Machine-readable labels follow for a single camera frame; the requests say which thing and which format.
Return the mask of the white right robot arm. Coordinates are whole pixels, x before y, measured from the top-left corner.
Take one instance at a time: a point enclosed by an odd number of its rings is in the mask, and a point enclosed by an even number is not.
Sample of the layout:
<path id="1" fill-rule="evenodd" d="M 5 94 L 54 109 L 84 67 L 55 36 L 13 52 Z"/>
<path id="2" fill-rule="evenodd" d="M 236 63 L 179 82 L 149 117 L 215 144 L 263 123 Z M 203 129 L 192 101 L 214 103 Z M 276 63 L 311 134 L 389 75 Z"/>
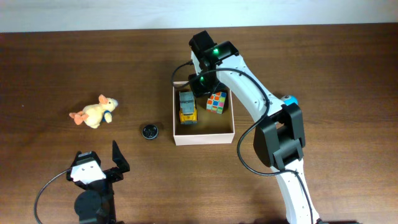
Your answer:
<path id="1" fill-rule="evenodd" d="M 216 44 L 207 31 L 189 41 L 196 76 L 192 87 L 209 90 L 220 82 L 231 90 L 251 115 L 254 123 L 239 138 L 236 150 L 243 166 L 254 174 L 276 177 L 289 223 L 318 223 L 320 216 L 313 206 L 303 168 L 305 131 L 302 110 L 294 100 L 274 96 L 250 71 L 230 42 Z M 270 172 L 250 167 L 241 155 L 244 138 L 254 132 L 253 148 Z"/>

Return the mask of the yellow grey toy truck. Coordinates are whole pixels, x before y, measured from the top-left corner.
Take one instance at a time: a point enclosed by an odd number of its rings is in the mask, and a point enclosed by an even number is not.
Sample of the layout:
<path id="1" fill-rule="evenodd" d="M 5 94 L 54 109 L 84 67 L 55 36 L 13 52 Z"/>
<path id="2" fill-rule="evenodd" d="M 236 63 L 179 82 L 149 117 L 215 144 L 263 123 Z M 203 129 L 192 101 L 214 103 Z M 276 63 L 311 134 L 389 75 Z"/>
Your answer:
<path id="1" fill-rule="evenodd" d="M 197 107 L 192 91 L 181 91 L 179 93 L 180 102 L 180 123 L 196 124 L 198 122 Z"/>

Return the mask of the colourful puzzle cube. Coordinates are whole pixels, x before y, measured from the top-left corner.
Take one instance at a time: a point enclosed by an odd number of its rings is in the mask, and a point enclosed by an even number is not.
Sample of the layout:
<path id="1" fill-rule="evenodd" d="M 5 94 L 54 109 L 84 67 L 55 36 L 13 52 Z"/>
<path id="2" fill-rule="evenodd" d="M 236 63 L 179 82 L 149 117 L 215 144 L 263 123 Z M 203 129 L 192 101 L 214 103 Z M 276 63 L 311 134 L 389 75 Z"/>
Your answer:
<path id="1" fill-rule="evenodd" d="M 212 94 L 206 101 L 206 110 L 212 113 L 222 114 L 227 100 L 226 92 Z"/>

